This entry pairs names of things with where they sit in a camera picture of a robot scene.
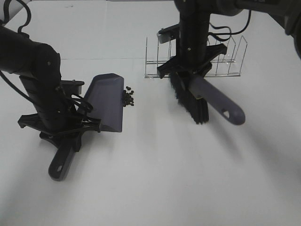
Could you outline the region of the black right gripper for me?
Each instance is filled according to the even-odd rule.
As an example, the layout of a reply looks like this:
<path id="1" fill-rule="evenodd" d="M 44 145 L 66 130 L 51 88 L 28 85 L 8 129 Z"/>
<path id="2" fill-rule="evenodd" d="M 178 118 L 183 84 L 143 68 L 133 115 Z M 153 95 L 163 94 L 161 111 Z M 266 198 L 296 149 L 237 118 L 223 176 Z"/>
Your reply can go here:
<path id="1" fill-rule="evenodd" d="M 210 12 L 208 4 L 200 0 L 176 0 L 175 6 L 180 16 L 180 58 L 174 56 L 157 67 L 157 75 L 187 71 L 199 67 L 199 74 L 205 77 L 212 69 L 211 61 L 220 54 L 227 53 L 224 44 L 206 46 Z"/>

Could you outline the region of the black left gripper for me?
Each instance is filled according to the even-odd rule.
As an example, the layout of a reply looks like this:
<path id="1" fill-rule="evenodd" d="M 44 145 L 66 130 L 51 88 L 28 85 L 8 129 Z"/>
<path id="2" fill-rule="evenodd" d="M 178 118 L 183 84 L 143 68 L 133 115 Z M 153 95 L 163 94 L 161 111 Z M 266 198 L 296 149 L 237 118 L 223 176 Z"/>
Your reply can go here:
<path id="1" fill-rule="evenodd" d="M 17 123 L 21 128 L 28 126 L 39 131 L 42 139 L 57 147 L 65 136 L 76 132 L 101 132 L 101 119 L 87 115 L 93 106 L 81 95 L 66 95 L 61 80 L 49 85 L 34 78 L 19 78 L 36 110 L 35 114 L 20 117 Z"/>

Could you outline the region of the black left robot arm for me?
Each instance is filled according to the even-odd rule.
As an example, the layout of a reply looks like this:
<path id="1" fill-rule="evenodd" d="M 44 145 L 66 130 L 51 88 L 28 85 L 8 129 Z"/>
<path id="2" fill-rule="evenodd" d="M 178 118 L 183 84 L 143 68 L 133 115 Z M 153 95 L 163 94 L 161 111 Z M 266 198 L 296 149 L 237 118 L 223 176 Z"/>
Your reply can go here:
<path id="1" fill-rule="evenodd" d="M 81 97 L 84 82 L 62 80 L 60 63 L 59 53 L 50 45 L 1 27 L 0 70 L 19 75 L 26 93 L 3 79 L 36 109 L 35 114 L 22 115 L 19 126 L 40 131 L 43 139 L 57 147 L 67 139 L 78 152 L 83 133 L 100 132 L 101 121 L 87 115 L 93 106 Z"/>

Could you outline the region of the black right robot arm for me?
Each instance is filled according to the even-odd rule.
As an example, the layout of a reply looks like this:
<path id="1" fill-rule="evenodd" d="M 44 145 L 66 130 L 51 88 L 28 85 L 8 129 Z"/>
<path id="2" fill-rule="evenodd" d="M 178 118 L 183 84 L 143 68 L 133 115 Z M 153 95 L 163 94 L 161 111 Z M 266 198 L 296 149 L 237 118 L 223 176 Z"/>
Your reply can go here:
<path id="1" fill-rule="evenodd" d="M 301 2 L 299 0 L 176 0 L 179 24 L 158 32 L 161 43 L 176 40 L 176 55 L 157 68 L 160 78 L 175 72 L 198 73 L 219 54 L 226 54 L 224 44 L 207 45 L 212 14 L 236 16 L 242 10 L 267 13 L 291 35 L 297 54 L 301 53 Z"/>

